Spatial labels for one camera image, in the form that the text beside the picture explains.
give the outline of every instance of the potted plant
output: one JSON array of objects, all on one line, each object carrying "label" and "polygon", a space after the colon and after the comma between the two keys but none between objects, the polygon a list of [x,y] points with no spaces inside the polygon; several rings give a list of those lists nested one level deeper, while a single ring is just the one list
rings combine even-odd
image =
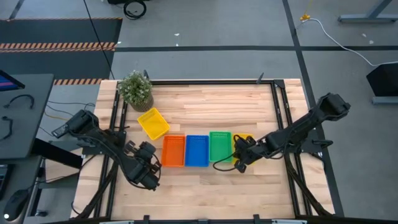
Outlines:
[{"label": "potted plant", "polygon": [[134,110],[145,112],[154,105],[152,84],[149,77],[140,71],[133,71],[118,84],[118,90],[124,101],[129,103]]}]

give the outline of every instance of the yellow object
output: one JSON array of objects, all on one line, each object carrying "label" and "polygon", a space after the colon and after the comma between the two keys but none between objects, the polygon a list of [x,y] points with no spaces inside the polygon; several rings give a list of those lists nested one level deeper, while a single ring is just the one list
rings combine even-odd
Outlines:
[{"label": "yellow object", "polygon": [[[234,153],[235,150],[236,150],[236,149],[235,149],[235,141],[234,141],[234,136],[235,136],[235,135],[238,135],[239,137],[244,138],[244,139],[246,139],[248,136],[254,138],[253,134],[234,133],[234,134],[232,135],[232,153]],[[237,160],[238,160],[237,158],[232,157],[232,164],[235,164],[235,162],[236,162]]]},{"label": "yellow object", "polygon": [[48,115],[45,111],[44,111],[44,115],[48,116],[49,118],[55,118],[55,119],[61,119],[61,120],[64,120],[64,121],[69,121],[69,119]]},{"label": "yellow object", "polygon": [[307,19],[309,19],[309,18],[311,18],[310,15],[304,14],[302,17],[300,17],[300,20],[301,20],[301,21],[304,21],[304,20],[307,20]]},{"label": "yellow object", "polygon": [[170,129],[170,125],[156,108],[150,109],[137,120],[152,140],[162,137]]}]

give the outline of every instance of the computer mouse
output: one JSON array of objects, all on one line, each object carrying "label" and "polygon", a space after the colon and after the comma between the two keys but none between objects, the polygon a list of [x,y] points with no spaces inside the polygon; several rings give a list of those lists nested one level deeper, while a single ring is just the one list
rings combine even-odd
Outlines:
[{"label": "computer mouse", "polygon": [[18,218],[24,209],[28,198],[29,192],[27,189],[17,190],[8,200],[6,207],[4,208],[4,219],[7,221],[13,221]]}]

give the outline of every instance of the white cable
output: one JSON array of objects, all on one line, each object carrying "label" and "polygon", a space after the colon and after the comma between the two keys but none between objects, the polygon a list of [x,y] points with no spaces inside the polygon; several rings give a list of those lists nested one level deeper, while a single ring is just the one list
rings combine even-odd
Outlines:
[{"label": "white cable", "polygon": [[336,43],[337,45],[339,45],[342,49],[348,50],[349,52],[352,52],[352,53],[356,53],[356,54],[359,55],[361,58],[363,58],[363,60],[365,60],[368,64],[370,64],[370,65],[373,66],[373,67],[376,67],[376,66],[379,66],[379,65],[388,65],[388,64],[398,63],[398,61],[395,61],[395,62],[384,62],[384,63],[375,64],[375,65],[374,65],[374,64],[372,64],[368,59],[366,59],[365,56],[361,55],[360,53],[356,52],[355,50],[351,50],[351,49],[348,49],[348,48],[342,46],[339,42],[337,42],[334,38],[332,38],[332,37],[326,32],[325,28],[323,28],[323,25],[322,25],[321,21],[319,21],[318,19],[313,19],[313,18],[311,18],[311,19],[307,19],[307,20],[302,21],[302,23],[307,22],[307,21],[317,21],[317,22],[319,23],[319,25],[321,25],[321,28],[322,28],[323,32],[324,32],[334,43]]}]

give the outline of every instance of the plant pot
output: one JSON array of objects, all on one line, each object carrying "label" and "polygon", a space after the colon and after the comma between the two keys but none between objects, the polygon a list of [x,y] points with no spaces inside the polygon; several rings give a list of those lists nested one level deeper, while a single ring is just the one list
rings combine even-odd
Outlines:
[{"label": "plant pot", "polygon": [[152,106],[154,105],[154,97],[152,96],[152,94],[149,95],[149,97],[142,103],[130,103],[130,105],[132,106],[132,108],[138,112],[145,112],[145,111],[149,111],[149,109],[152,108]]}]

